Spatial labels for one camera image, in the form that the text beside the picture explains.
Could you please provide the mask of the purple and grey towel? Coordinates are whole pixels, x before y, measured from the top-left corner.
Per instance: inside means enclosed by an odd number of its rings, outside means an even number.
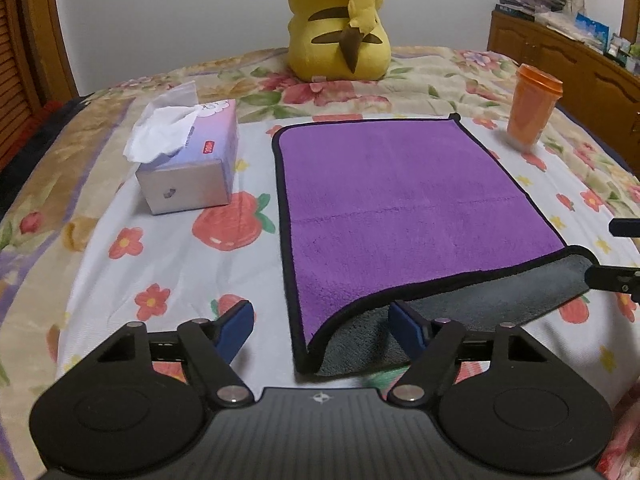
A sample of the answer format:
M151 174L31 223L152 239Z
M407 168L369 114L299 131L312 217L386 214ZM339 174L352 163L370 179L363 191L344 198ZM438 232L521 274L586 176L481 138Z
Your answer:
M388 309L468 330L541 318L597 259L560 233L458 116L317 122L272 140L294 365L404 365Z

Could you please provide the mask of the wooden cabinet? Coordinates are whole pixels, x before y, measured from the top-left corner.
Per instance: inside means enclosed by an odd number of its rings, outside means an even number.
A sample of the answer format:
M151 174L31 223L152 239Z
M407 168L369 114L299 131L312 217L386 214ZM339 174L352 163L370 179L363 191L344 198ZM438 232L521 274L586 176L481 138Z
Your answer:
M487 47L563 81L559 108L639 173L639 78L541 24L491 12Z

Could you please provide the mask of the tissue box with tissues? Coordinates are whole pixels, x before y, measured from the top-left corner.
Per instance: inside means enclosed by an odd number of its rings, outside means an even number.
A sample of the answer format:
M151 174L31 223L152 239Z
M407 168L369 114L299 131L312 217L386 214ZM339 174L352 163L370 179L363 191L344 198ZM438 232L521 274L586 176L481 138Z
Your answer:
M201 103L189 81L149 102L124 157L152 214L172 214L230 202L238 143L236 102Z

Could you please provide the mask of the yellow Pikachu plush toy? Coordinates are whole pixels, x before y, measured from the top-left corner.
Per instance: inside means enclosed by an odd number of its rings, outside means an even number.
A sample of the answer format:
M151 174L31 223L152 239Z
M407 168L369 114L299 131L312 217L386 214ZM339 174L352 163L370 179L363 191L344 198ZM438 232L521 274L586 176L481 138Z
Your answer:
M383 0L288 0L288 65L301 80L379 80L390 40L378 16Z

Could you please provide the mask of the white floral mat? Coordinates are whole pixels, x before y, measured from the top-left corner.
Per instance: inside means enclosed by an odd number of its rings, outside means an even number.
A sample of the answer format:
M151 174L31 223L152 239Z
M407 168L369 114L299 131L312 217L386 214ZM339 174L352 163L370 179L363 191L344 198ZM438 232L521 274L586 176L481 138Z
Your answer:
M236 144L227 205L156 216L136 178L120 188L70 293L61 374L129 322L164 332L247 300L233 366L253 391L361 385L407 363L386 325L399 299L472 330L522 324L611 403L638 378L638 306L582 281L638 248L543 146L452 116L255 122Z

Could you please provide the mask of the wooden louvered wardrobe door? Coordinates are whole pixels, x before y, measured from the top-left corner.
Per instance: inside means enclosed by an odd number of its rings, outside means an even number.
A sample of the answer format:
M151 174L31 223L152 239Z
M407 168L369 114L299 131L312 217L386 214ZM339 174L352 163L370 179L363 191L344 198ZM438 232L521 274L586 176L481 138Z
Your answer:
M53 103L77 97L56 0L1 0L1 166Z

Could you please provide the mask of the orange plastic cup with lid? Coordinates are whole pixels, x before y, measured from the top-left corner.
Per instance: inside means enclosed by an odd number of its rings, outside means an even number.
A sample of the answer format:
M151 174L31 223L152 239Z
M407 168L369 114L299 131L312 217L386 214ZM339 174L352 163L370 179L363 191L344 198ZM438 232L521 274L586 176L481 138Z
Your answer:
M562 96L562 81L535 66L521 64L516 72L506 140L521 152L530 152Z

